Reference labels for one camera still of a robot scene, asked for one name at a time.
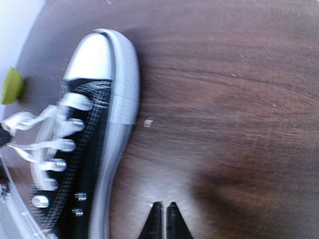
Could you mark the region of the black white canvas sneaker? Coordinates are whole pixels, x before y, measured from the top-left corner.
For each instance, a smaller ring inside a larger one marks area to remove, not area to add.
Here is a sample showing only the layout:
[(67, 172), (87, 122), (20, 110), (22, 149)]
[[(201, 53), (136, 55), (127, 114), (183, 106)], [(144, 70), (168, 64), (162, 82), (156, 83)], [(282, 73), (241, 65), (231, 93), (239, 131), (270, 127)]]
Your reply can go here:
[(9, 239), (107, 239), (113, 180), (136, 122), (140, 73), (132, 43), (96, 29), (76, 48), (60, 100), (0, 124), (0, 144), (30, 163), (25, 202), (0, 165), (0, 221)]

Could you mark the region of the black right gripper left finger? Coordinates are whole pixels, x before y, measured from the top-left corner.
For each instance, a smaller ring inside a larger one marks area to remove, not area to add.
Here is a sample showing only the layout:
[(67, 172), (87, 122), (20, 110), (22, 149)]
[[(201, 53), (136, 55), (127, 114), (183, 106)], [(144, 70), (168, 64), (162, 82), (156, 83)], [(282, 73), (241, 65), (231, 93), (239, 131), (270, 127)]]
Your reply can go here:
[(154, 202), (138, 239), (162, 238), (162, 203)]

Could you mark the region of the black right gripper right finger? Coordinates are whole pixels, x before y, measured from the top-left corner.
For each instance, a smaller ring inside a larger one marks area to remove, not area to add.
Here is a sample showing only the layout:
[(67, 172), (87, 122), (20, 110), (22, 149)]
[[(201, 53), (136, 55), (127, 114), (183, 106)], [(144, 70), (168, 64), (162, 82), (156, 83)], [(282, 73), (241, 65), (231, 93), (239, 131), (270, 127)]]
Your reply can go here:
[(166, 238), (193, 239), (176, 202), (171, 202), (166, 210)]

